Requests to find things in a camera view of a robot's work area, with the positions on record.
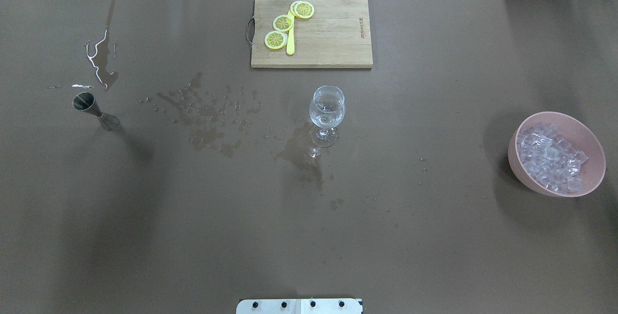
brown tabletop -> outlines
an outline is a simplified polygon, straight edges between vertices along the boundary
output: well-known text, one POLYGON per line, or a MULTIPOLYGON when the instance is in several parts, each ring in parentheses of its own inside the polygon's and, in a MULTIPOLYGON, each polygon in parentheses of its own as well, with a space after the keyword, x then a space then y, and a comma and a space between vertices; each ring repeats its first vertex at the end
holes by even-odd
POLYGON ((618 310, 618 0, 369 0, 371 70, 250 68, 252 8, 0 0, 0 312, 618 310), (84 45, 106 24, 104 90, 84 45), (74 84, 122 128, 75 111, 74 84), (347 113, 313 159, 326 84, 347 113), (539 111, 596 134, 596 191, 514 177, 508 141, 539 111))

yellow knife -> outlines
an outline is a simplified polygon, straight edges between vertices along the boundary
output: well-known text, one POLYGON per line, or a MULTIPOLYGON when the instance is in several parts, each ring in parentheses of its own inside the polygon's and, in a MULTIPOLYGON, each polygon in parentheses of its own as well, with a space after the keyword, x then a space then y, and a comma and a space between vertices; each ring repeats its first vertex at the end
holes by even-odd
POLYGON ((294 18, 296 18, 296 16, 292 13, 292 10, 289 10, 287 15, 292 17, 292 27, 287 32, 287 46, 285 46, 285 52, 288 55, 293 55, 294 51, 296 51, 296 47, 294 45, 294 18))

ice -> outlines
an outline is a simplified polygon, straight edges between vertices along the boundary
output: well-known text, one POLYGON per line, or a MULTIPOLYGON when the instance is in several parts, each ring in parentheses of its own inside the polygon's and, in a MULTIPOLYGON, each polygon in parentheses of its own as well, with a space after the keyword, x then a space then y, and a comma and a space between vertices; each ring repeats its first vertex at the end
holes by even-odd
POLYGON ((539 184, 560 194, 581 190, 581 165, 589 158, 562 137, 558 126, 537 123, 521 129, 516 140, 523 168, 539 184))

cutting board handle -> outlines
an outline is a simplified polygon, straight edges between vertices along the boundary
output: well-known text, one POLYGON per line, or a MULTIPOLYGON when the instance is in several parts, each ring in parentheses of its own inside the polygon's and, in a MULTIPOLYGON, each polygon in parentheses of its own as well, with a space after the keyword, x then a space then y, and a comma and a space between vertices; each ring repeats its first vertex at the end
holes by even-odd
POLYGON ((253 37, 255 36, 255 17, 252 15, 249 22, 247 22, 247 32, 245 33, 245 37, 247 37, 247 41, 249 41, 250 47, 253 47, 253 37), (249 26, 253 22, 253 34, 251 34, 251 39, 249 39, 249 26))

table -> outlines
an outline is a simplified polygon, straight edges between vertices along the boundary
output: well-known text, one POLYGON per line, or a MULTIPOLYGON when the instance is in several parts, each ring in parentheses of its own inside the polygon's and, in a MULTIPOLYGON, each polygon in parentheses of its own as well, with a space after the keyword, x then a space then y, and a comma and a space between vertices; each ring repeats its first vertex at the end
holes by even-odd
POLYGON ((1 1, 2 312, 618 309, 617 0, 369 0, 371 70, 250 68, 253 0, 1 1), (108 21, 104 91, 84 44, 108 21), (122 128, 75 111, 73 84, 122 128), (347 113, 313 160, 325 84, 347 113), (590 195, 510 171, 508 140, 539 111, 604 146, 590 195))

